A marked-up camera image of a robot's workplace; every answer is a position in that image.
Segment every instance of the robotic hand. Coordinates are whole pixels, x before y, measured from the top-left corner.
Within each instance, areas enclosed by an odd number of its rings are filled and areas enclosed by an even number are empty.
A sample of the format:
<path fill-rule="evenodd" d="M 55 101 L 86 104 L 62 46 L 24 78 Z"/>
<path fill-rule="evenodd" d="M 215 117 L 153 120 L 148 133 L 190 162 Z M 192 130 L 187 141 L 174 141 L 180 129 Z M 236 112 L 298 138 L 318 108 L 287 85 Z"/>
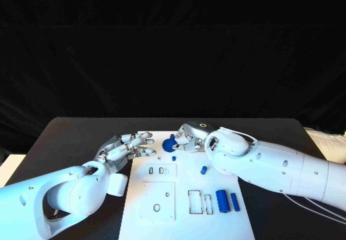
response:
<path fill-rule="evenodd" d="M 1 239 L 49 239 L 101 207 L 107 194 L 121 197 L 128 177 L 117 172 L 130 159 L 156 155 L 140 145 L 153 144 L 151 133 L 114 136 L 92 161 L 0 188 Z M 47 219 L 50 207 L 69 213 Z"/>
<path fill-rule="evenodd" d="M 223 127 L 213 130 L 203 122 L 184 123 L 176 138 L 183 133 L 189 143 L 171 148 L 205 151 L 222 174 L 235 174 L 272 192 L 311 198 L 346 211 L 346 165 L 282 145 L 258 141 Z"/>

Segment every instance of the blue cylinder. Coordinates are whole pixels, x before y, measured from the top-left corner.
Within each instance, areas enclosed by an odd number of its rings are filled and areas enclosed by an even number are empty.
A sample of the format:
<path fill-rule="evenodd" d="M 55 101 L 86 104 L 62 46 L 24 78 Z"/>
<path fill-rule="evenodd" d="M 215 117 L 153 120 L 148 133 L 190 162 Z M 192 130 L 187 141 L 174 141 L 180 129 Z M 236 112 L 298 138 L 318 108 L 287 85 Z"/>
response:
<path fill-rule="evenodd" d="M 238 206 L 238 201 L 236 201 L 236 194 L 231 193 L 231 198 L 232 198 L 232 205 L 233 205 L 233 210 L 239 212 L 239 206 Z"/>
<path fill-rule="evenodd" d="M 228 199 L 228 194 L 225 190 L 218 190 L 216 191 L 216 198 L 218 198 L 218 209 L 220 213 L 228 213 L 231 212 L 229 208 L 229 199 Z"/>
<path fill-rule="evenodd" d="M 200 170 L 200 173 L 205 175 L 205 174 L 206 174 L 206 172 L 207 172 L 207 167 L 206 167 L 206 166 L 203 166 L 203 167 L 202 167 L 202 170 Z"/>
<path fill-rule="evenodd" d="M 177 141 L 174 139 L 174 134 L 170 134 L 169 139 L 166 139 L 161 143 L 161 148 L 166 152 L 171 153 L 176 151 L 176 149 L 171 148 L 173 145 L 177 144 Z"/>

